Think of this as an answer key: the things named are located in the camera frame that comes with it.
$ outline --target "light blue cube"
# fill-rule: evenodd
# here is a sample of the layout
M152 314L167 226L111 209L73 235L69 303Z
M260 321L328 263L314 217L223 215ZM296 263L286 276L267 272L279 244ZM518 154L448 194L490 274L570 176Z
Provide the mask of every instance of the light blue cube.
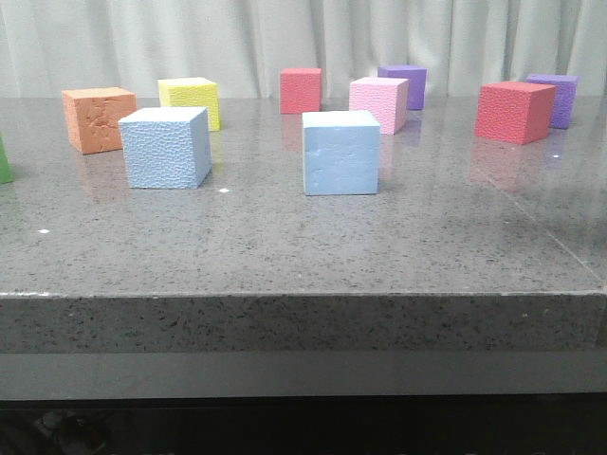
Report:
M119 121L131 188L198 188L212 167L206 107L148 107Z
M369 111L304 112L305 194L377 193L379 142Z

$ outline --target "cube face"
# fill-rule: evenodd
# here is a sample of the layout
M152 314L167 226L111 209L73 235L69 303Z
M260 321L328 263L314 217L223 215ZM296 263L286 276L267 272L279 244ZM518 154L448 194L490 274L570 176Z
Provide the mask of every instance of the cube face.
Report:
M550 116L550 128L569 128L573 103L578 89L578 76L530 74L526 80L529 83L543 83L557 87L557 94L554 98L554 106Z
M206 107L209 115L209 131L221 129L219 93L215 82L205 78L160 79L158 94L162 107Z
M0 183L12 182L12 171L10 170L7 154L4 151L4 143L0 136Z
M281 71L281 114L318 112L321 100L320 68L285 68Z
M548 136L556 87L526 82L483 85L474 135L526 144Z
M377 193L379 136L368 111L304 113L305 193Z
M428 68L414 64L386 64L377 68L377 76L380 78L408 79L407 109L418 111L424 108Z
M131 188L198 188L212 167L206 107L152 107L120 121Z
M362 78L350 83L351 111L366 110L379 122L383 135L405 125L409 81L397 78Z
M118 122L137 111L135 94L119 87L64 90L70 143L82 154L122 148Z

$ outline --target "white curtain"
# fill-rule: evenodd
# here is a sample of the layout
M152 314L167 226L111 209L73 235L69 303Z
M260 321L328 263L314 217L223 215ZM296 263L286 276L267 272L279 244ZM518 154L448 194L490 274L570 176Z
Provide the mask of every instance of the white curtain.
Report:
M474 96L529 73L603 95L607 0L0 0L0 96L59 97L202 76L221 98L276 97L280 70L319 66L324 95L381 64L429 68L429 95Z

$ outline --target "speckled stone surface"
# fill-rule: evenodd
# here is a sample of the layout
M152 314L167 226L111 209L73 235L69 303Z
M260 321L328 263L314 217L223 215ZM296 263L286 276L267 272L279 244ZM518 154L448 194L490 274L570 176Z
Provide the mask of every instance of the speckled stone surface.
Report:
M430 99L382 138L378 194L322 198L278 101L222 103L203 184L146 191L71 148L60 100L3 101L2 353L600 347L604 100L511 146L473 136L476 99Z

